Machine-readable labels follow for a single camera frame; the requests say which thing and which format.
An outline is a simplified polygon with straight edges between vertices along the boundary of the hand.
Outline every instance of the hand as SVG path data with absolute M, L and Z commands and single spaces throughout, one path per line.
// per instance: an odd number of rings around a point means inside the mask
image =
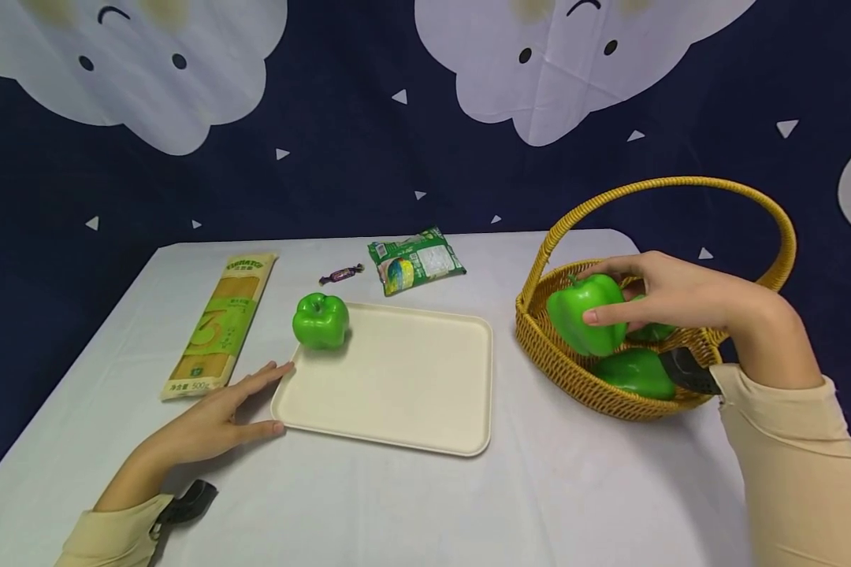
M 764 386 L 819 387 L 823 377 L 801 318 L 779 294 L 753 282 L 701 268 L 662 252 L 605 259 L 577 278 L 605 273 L 640 276 L 624 289 L 624 303 L 583 312 L 586 324 L 647 322 L 727 331 L 752 380 Z M 640 293 L 646 297 L 630 301 Z
M 648 322 L 685 328 L 743 328 L 750 316 L 784 299 L 753 282 L 701 268 L 662 252 L 605 259 L 577 278 L 605 273 L 613 278 L 639 276 L 624 288 L 624 303 L 599 306 L 583 313 L 586 324 L 630 323 L 630 330 Z M 639 294 L 645 298 L 630 301 Z
M 215 458 L 242 443 L 282 435 L 284 424 L 279 421 L 238 425 L 234 423 L 234 413 L 248 396 L 277 382 L 290 370 L 292 362 L 282 366 L 270 362 L 238 384 L 208 394 L 147 438 L 139 451 L 152 454 L 167 465 L 182 465 Z
M 238 425 L 234 423 L 234 413 L 248 396 L 277 382 L 290 370 L 292 362 L 282 366 L 270 362 L 238 384 L 208 394 L 158 429 L 129 455 L 93 510 L 117 512 L 141 505 L 158 495 L 173 466 L 215 458 L 238 444 L 283 434 L 281 422 Z

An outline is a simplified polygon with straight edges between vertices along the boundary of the white tablecloth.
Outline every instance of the white tablecloth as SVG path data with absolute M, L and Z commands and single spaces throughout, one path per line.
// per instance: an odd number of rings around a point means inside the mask
M 495 330 L 492 442 L 474 459 L 290 431 L 170 479 L 221 493 L 173 531 L 159 565 L 750 565 L 741 474 L 710 402 L 653 424 L 571 400 L 514 337 L 514 299 L 544 233 L 450 238 L 469 270 L 385 298 L 371 239 L 180 244 L 158 250 L 0 464 L 0 566 L 51 565 L 140 440 L 185 410 L 158 393 L 229 255 L 276 250 L 235 377 L 286 361 L 296 301 L 318 278 L 366 264 L 325 292 L 484 317 Z M 576 231 L 552 266 L 634 252 L 623 234 Z M 269 416 L 270 395 L 246 418 Z

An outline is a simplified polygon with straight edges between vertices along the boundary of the plastic tray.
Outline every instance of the plastic tray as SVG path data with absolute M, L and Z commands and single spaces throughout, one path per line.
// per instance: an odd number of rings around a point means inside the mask
M 492 418 L 492 328 L 478 317 L 348 303 L 341 350 L 300 346 L 271 400 L 289 428 L 474 456 Z

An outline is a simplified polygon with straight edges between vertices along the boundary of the backdrop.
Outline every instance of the backdrop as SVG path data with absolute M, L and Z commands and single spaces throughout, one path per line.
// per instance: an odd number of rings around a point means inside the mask
M 851 2 L 0 0 L 0 458 L 158 246 L 539 231 L 680 174 L 788 210 L 851 424 Z M 778 247 L 700 187 L 585 227 L 750 279 Z

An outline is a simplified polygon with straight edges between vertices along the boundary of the wicker basket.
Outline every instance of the wicker basket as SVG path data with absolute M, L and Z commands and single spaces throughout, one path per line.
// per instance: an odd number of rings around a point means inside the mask
M 675 399 L 660 401 L 642 398 L 640 395 L 625 392 L 599 380 L 587 370 L 593 367 L 598 358 L 582 357 L 571 350 L 552 327 L 548 312 L 545 310 L 545 301 L 552 293 L 570 286 L 568 274 L 580 273 L 598 261 L 590 259 L 590 261 L 575 262 L 553 269 L 545 276 L 541 273 L 548 263 L 552 250 L 564 235 L 595 209 L 630 193 L 646 191 L 654 187 L 678 185 L 716 187 L 716 189 L 735 192 L 752 198 L 774 217 L 779 226 L 782 242 L 779 245 L 776 261 L 772 263 L 772 267 L 766 274 L 756 281 L 759 285 L 778 291 L 785 280 L 788 280 L 794 264 L 797 241 L 788 215 L 785 215 L 785 211 L 771 198 L 762 195 L 752 187 L 734 181 L 708 177 L 665 177 L 646 180 L 605 192 L 564 215 L 563 219 L 559 220 L 545 236 L 545 241 L 533 263 L 533 269 L 530 270 L 529 278 L 526 279 L 526 284 L 523 284 L 523 291 L 517 296 L 517 341 L 533 359 L 533 363 L 539 366 L 539 369 L 545 372 L 552 382 L 558 384 L 558 387 L 583 405 L 609 416 L 630 421 L 650 421 L 683 410 L 691 410 L 693 407 L 704 404 L 710 396 L 678 388 Z M 681 328 L 660 343 L 635 343 L 628 340 L 622 346 L 622 350 L 628 347 L 648 347 L 657 352 L 665 352 L 672 348 L 688 347 L 697 362 L 705 367 L 722 362 L 722 357 L 719 356 L 719 344 L 727 336 L 723 331 L 716 329 Z

